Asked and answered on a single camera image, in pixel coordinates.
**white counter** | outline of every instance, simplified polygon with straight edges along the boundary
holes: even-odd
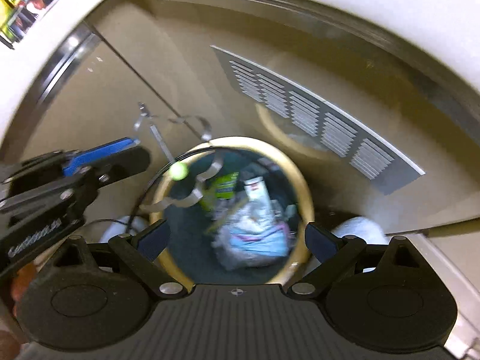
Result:
[[[15,50],[0,47],[0,139],[53,51],[102,0],[59,0]],[[410,41],[480,92],[480,0],[314,0]]]

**screw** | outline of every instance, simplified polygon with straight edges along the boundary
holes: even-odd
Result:
[[[107,181],[110,180],[110,176],[107,175],[106,173],[104,175],[101,175],[99,178],[98,178],[98,181],[100,181],[101,183],[106,183]]]
[[[60,199],[62,199],[62,200],[68,199],[68,198],[71,197],[73,194],[74,194],[74,190],[71,189],[71,188],[68,188],[67,190],[64,190],[64,191],[61,193]]]
[[[170,282],[162,284],[158,289],[162,294],[175,295],[183,290],[183,286],[180,283]]]
[[[90,169],[92,169],[92,167],[90,165],[88,166],[84,166],[83,168],[80,168],[80,173],[83,174],[83,173],[87,173]]]
[[[315,286],[310,283],[296,283],[292,285],[292,291],[297,295],[309,295],[315,292]]]

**green packet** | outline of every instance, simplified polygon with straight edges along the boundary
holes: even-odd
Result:
[[[209,212],[215,208],[217,199],[231,199],[235,195],[235,186],[237,185],[238,172],[230,173],[225,176],[217,177],[208,190],[203,191],[203,197],[200,200],[202,208]]]

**lime green ball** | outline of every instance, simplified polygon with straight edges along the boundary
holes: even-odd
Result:
[[[170,177],[175,181],[180,181],[188,175],[188,166],[183,162],[174,162],[169,169]]]

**vent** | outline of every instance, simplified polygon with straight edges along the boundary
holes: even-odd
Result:
[[[424,175],[400,150],[316,93],[239,55],[212,46],[232,87],[345,158],[385,194]]]

